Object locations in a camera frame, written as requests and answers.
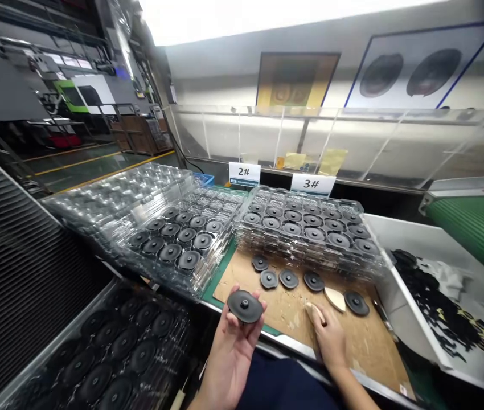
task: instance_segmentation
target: person's right hand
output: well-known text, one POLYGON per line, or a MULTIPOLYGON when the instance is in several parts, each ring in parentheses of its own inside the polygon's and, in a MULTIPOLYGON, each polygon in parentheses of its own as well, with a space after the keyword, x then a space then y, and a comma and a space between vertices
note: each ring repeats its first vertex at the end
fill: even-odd
POLYGON ((326 320, 326 325, 322 325, 320 316, 316 309, 312 310, 312 321, 314 331, 322 353, 323 364, 327 370, 334 376, 336 373, 348 369, 346 358, 346 336, 337 317, 331 309, 325 309, 316 305, 326 320))

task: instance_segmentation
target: yellow paper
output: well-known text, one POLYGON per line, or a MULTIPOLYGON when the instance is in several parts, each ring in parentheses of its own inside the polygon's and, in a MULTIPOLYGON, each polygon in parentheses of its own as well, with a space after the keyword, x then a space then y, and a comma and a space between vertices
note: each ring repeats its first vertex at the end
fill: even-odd
POLYGON ((347 150, 326 150, 322 157, 318 175, 331 175, 332 177, 337 175, 337 172, 339 172, 339 169, 343 165, 346 154, 348 154, 347 150))
POLYGON ((306 154, 286 153, 284 168, 300 170, 305 167, 306 154))

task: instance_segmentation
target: label sign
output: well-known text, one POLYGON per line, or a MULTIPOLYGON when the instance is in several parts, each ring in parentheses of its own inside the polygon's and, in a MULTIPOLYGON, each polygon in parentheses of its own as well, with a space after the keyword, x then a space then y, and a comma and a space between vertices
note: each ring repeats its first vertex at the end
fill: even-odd
POLYGON ((291 190, 329 196, 336 179, 327 175, 293 174, 291 190))
POLYGON ((229 162, 229 181, 231 184, 255 186, 261 178, 261 165, 229 162))

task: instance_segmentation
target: clear plastic panel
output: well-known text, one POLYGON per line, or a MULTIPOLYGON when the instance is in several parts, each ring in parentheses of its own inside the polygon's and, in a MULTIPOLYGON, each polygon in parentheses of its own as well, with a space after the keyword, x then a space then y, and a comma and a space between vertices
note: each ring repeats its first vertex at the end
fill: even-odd
POLYGON ((418 190, 434 179, 484 175, 484 110, 176 106, 173 112, 190 157, 418 190))
POLYGON ((406 113, 371 162, 364 181, 421 188, 462 144, 478 137, 484 111, 445 110, 443 116, 442 111, 411 110, 406 113), (428 123, 423 126, 422 120, 428 123))

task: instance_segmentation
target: framed poster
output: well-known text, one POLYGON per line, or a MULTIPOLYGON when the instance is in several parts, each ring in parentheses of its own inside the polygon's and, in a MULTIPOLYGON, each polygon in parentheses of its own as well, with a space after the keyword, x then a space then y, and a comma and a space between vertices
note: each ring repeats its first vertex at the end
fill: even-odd
POLYGON ((256 105, 322 106, 340 56, 262 53, 256 105))
POLYGON ((484 23, 371 37, 345 107, 439 108, 484 48, 484 23))

